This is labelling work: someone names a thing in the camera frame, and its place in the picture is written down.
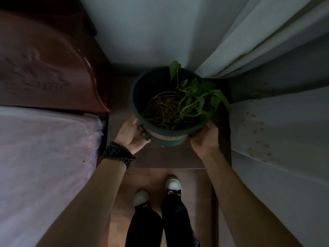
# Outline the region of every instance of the leg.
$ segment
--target leg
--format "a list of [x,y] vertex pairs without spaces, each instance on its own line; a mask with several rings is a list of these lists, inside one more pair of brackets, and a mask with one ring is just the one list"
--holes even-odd
[[198,247],[191,228],[187,209],[181,200],[182,187],[177,177],[170,177],[166,183],[167,196],[161,204],[163,228],[167,246]]
[[151,209],[146,191],[137,192],[134,205],[136,211],[128,229],[125,246],[160,246],[163,233],[162,219]]

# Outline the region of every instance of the plant pot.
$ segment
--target plant pot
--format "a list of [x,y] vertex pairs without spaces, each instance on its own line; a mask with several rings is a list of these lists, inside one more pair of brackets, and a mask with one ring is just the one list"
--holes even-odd
[[[200,76],[185,68],[181,68],[178,72],[179,80],[188,79],[192,81],[195,77],[201,79]],[[162,92],[175,91],[176,87],[177,77],[170,81],[169,66],[163,66],[153,68],[149,72],[141,74],[130,89],[130,104],[134,114],[144,126],[152,142],[159,145],[179,145],[187,140],[191,133],[202,128],[208,121],[208,119],[203,119],[196,126],[184,130],[168,130],[154,126],[141,116],[150,98]]]

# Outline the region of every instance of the forearm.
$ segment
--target forearm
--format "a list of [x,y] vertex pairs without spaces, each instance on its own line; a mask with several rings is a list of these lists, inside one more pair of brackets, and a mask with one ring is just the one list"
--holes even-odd
[[243,184],[219,150],[207,154],[203,163],[237,247],[302,246]]
[[123,162],[104,159],[36,246],[98,246],[125,171]]

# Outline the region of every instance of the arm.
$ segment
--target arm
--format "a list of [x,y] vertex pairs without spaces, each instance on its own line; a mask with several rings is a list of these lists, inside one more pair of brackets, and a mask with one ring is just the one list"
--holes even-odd
[[218,128],[213,123],[200,130],[191,145],[203,161],[237,247],[302,247],[229,166],[218,149]]
[[[132,116],[120,129],[115,142],[132,154],[149,141],[137,129]],[[52,223],[37,247],[99,245],[108,222],[126,165],[120,160],[103,159],[87,184]]]

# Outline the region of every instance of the sneaker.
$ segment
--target sneaker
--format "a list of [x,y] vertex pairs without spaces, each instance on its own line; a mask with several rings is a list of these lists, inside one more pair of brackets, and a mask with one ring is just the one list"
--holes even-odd
[[166,182],[166,193],[177,194],[182,198],[182,185],[176,176],[170,176]]
[[145,190],[139,190],[134,198],[135,210],[140,208],[151,208],[150,195]]

